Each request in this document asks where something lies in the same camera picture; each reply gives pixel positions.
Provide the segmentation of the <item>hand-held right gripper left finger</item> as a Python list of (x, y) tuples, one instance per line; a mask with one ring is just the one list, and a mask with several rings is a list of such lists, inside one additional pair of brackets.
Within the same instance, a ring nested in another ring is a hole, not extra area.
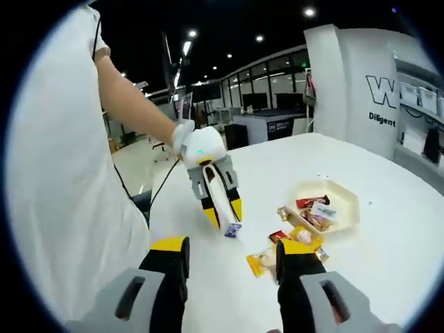
[(187, 301), (189, 237), (152, 245), (141, 268), (129, 268), (97, 294), (69, 332), (181, 332)]

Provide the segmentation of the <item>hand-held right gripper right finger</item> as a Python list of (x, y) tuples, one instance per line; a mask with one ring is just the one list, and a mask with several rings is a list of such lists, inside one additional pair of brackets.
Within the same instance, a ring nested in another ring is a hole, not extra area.
[(276, 248), (277, 300), (284, 332), (401, 332), (370, 310), (368, 297), (336, 271), (327, 272), (306, 245)]

